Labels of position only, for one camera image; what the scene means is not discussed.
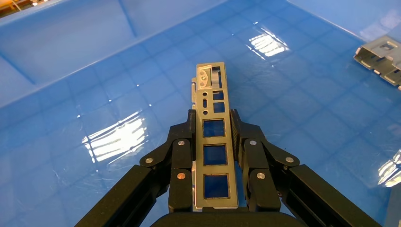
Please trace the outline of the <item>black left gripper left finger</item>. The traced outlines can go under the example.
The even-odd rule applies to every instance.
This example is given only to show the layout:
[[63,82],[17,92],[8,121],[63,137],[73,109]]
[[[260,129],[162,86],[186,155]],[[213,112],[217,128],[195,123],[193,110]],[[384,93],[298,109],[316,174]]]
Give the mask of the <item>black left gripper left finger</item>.
[[189,110],[187,121],[171,126],[166,142],[143,156],[76,225],[139,227],[157,198],[169,192],[169,214],[152,226],[178,226],[172,213],[192,211],[195,131],[196,112]]

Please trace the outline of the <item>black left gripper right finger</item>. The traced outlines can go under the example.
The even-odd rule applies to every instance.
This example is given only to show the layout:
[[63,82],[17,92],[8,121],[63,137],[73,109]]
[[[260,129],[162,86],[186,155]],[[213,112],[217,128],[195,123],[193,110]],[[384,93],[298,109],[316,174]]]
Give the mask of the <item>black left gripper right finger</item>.
[[235,160],[250,212],[282,205],[302,227],[376,227],[378,223],[299,159],[267,141],[261,128],[230,110]]

